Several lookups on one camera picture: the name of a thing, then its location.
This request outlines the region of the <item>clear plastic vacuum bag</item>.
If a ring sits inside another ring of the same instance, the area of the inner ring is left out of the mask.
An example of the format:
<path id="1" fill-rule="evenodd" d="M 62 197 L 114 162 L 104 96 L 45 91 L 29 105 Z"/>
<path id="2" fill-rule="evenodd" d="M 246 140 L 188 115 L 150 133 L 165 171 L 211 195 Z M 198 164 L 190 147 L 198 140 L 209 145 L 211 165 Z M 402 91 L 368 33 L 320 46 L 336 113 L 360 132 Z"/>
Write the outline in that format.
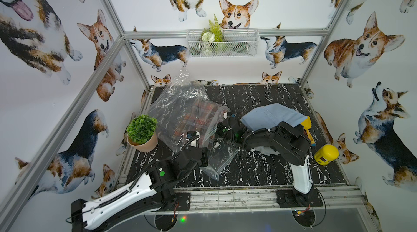
<path id="1" fill-rule="evenodd" d="M 183 148 L 188 132 L 196 132 L 197 146 L 208 150 L 208 163 L 203 172 L 217 181 L 237 154 L 237 149 L 225 138 L 215 134 L 230 112 L 227 106 L 209 99 L 205 85 L 187 70 L 181 70 L 150 105 L 147 115 L 157 119 L 158 139 L 173 152 Z"/>

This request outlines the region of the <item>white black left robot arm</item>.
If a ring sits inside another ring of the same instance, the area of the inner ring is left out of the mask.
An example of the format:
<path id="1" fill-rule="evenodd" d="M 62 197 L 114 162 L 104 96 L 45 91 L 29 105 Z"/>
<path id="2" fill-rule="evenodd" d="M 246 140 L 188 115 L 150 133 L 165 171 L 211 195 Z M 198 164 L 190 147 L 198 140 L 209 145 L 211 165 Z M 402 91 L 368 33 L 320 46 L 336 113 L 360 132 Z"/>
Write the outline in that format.
<path id="1" fill-rule="evenodd" d="M 141 214 L 172 208 L 177 203 L 174 187 L 208 165 L 208 150 L 198 146 L 199 138 L 199 132 L 187 132 L 179 152 L 149 163 L 129 184 L 98 199 L 72 202 L 65 221 L 74 232 L 107 232 Z"/>

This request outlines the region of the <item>grey shirt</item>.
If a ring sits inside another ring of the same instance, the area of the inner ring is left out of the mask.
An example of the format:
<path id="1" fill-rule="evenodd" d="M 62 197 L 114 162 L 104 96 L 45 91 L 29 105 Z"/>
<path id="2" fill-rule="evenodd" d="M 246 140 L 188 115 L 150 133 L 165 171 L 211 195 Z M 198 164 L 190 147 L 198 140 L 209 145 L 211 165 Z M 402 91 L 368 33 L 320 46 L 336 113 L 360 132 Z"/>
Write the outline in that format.
<path id="1" fill-rule="evenodd" d="M 258 146 L 255 147 L 255 150 L 262 153 L 265 156 L 278 156 L 280 154 L 278 151 L 273 150 L 271 147 Z"/>

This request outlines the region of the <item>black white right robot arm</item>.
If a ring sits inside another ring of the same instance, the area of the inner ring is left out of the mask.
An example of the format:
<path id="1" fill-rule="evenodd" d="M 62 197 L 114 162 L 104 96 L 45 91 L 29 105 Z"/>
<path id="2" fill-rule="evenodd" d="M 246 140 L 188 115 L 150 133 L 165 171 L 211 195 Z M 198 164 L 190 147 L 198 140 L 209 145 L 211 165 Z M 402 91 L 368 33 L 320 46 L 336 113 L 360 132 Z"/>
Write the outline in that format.
<path id="1" fill-rule="evenodd" d="M 265 148 L 277 153 L 291 166 L 294 201 L 304 206 L 311 203 L 314 191 L 309 168 L 311 142 L 301 124 L 292 127 L 281 121 L 275 127 L 249 131 L 231 115 L 217 125 L 216 137 L 240 150 Z"/>

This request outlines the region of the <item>light blue shirt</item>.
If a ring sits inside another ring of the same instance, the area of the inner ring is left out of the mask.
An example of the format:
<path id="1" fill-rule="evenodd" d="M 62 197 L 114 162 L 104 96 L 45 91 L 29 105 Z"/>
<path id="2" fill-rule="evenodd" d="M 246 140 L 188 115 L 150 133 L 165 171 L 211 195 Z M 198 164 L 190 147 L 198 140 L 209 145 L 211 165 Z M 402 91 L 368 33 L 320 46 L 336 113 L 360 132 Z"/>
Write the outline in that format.
<path id="1" fill-rule="evenodd" d="M 292 127 L 296 127 L 307 119 L 307 116 L 298 111 L 285 107 L 279 103 L 257 107 L 245 114 L 241 122 L 251 131 L 259 129 L 271 129 L 286 122 Z"/>

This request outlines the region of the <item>multicolour tartan plaid shirt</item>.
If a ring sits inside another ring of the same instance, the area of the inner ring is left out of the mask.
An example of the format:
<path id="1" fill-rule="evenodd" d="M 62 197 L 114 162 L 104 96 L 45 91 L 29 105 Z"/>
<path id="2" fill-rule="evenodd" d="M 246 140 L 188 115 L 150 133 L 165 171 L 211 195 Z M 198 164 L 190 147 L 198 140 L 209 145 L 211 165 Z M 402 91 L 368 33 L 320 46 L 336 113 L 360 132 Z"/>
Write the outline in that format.
<path id="1" fill-rule="evenodd" d="M 173 138 L 179 139 L 188 131 L 198 131 L 200 133 L 199 142 L 204 146 L 210 138 L 210 129 L 216 125 L 212 123 L 218 118 L 220 105 L 206 99 L 196 98 L 189 108 L 186 109 L 185 116 L 181 116 L 179 125 L 176 127 Z"/>

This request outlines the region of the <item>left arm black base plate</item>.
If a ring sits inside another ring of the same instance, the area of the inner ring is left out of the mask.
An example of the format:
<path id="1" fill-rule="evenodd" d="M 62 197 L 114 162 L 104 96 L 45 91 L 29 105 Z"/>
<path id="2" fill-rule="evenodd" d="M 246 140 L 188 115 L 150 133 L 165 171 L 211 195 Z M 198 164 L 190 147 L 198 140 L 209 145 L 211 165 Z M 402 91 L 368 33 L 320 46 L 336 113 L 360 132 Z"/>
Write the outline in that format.
<path id="1" fill-rule="evenodd" d="M 170 193 L 169 191 L 159 192 L 145 202 L 152 206 L 156 211 L 189 211 L 191 203 L 191 194 L 186 192 Z"/>

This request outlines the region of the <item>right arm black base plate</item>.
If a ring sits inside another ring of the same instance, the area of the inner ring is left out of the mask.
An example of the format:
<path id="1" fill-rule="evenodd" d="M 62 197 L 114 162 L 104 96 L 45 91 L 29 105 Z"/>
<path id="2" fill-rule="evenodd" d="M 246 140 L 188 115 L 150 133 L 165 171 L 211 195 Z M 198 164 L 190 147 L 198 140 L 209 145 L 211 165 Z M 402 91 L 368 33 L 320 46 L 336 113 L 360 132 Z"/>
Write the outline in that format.
<path id="1" fill-rule="evenodd" d="M 296 189 L 277 190 L 275 193 L 277 196 L 276 202 L 281 208 L 324 206 L 319 191 L 314 187 L 307 194 L 298 192 Z"/>

